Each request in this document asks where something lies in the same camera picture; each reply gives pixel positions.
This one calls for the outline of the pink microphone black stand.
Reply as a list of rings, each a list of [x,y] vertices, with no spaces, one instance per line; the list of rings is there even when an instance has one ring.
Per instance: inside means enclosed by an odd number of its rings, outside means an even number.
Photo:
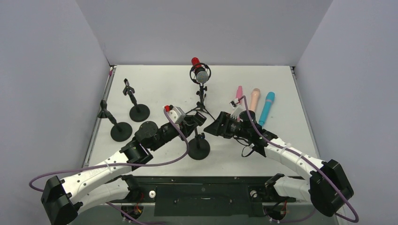
[[[202,126],[204,124],[206,119],[207,118],[199,112],[196,112],[195,115],[193,116],[194,124],[196,124],[196,127],[193,130],[195,136],[193,139],[189,141],[190,149],[188,155],[190,158],[194,160],[203,160],[210,153],[210,144],[205,139],[205,134],[199,133],[197,129],[198,126]]]

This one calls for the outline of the teal microphone black stand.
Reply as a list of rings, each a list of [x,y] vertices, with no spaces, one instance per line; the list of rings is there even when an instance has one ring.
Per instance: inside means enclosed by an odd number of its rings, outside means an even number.
[[[125,78],[123,82],[125,83],[125,88],[122,92],[125,96],[129,96],[131,102],[133,103],[133,107],[129,112],[130,119],[134,122],[145,121],[150,116],[150,109],[145,104],[138,104],[137,99],[134,96],[135,90],[130,86],[128,79]]]

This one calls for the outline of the beige microphone black stand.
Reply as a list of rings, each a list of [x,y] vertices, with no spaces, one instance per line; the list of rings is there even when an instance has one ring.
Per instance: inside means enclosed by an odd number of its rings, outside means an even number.
[[[111,138],[116,142],[128,140],[132,135],[132,126],[127,122],[117,122],[116,118],[107,109],[106,100],[102,99],[99,105],[100,111],[97,117],[100,119],[108,119],[113,124],[110,131]]]

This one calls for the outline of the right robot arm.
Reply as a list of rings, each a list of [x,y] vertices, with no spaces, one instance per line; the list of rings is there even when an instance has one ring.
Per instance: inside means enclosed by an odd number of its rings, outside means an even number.
[[[225,139],[244,139],[251,144],[253,151],[281,163],[300,176],[300,179],[295,179],[283,174],[275,175],[264,188],[270,200],[292,197],[311,202],[320,213],[331,217],[354,195],[337,161],[326,162],[291,147],[277,135],[263,129],[252,111],[242,112],[240,120],[227,112],[220,112],[218,118],[204,128],[204,132]]]

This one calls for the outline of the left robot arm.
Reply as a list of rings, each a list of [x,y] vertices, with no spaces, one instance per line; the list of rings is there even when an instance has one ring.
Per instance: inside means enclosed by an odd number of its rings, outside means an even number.
[[[99,204],[139,198],[140,188],[132,181],[130,172],[147,166],[155,151],[180,136],[186,140],[206,117],[165,112],[168,123],[158,127],[153,121],[142,123],[134,137],[119,151],[95,166],[77,171],[68,177],[48,179],[41,196],[42,205],[53,225],[67,225],[83,211]]]

